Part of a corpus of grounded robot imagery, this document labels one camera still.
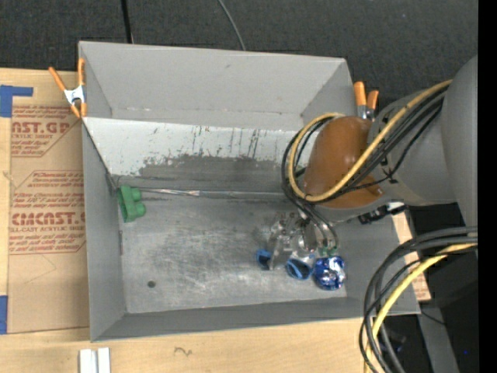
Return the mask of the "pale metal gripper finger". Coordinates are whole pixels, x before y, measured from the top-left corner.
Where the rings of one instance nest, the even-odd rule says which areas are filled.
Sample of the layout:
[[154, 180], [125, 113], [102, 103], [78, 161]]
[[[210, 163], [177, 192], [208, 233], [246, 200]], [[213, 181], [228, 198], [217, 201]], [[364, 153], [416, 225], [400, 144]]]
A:
[[285, 245], [280, 239], [269, 241], [269, 270], [274, 270], [275, 266], [280, 263], [285, 255]]
[[292, 252], [292, 260], [301, 265], [313, 264], [313, 250], [297, 247]]

